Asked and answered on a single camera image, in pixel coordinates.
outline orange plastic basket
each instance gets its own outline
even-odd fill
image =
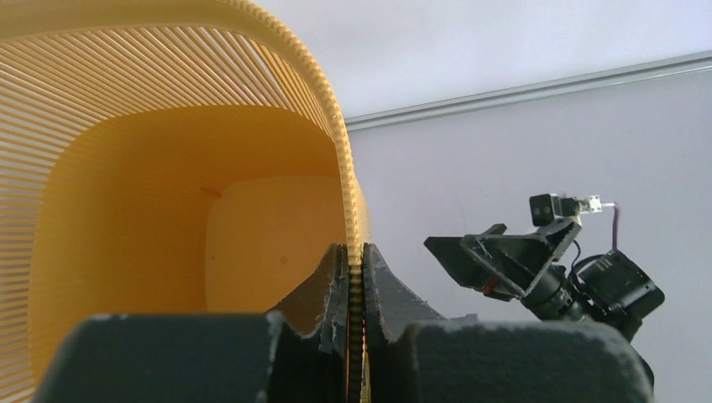
[[[368,238],[342,115],[240,0],[0,2],[0,401],[99,312],[259,312]]]

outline yellow basket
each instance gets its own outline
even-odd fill
[[[360,265],[336,99],[247,1],[0,2],[0,135],[0,401],[91,314],[265,311],[330,243]]]

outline gray wall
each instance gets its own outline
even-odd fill
[[[633,345],[661,402],[712,395],[712,73],[579,92],[352,134],[374,242],[448,317],[535,320],[458,288],[430,235],[531,228],[528,197],[600,194],[622,207],[619,248],[665,291]],[[584,256],[610,247],[611,211],[584,216]]]

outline white surface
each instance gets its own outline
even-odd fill
[[[620,249],[667,296],[633,343],[656,373],[657,400],[708,402],[710,94],[705,72],[359,131],[351,141],[374,243],[395,275],[445,316],[535,321],[516,302],[459,288],[425,238],[497,222],[524,233],[536,194],[618,202]],[[612,216],[582,216],[584,256],[610,248]]]
[[[712,50],[712,0],[255,0],[346,117]]]

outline laundry basket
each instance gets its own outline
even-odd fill
[[[261,312],[330,243],[360,264],[336,100],[252,3],[0,1],[0,135],[0,401],[92,314]]]

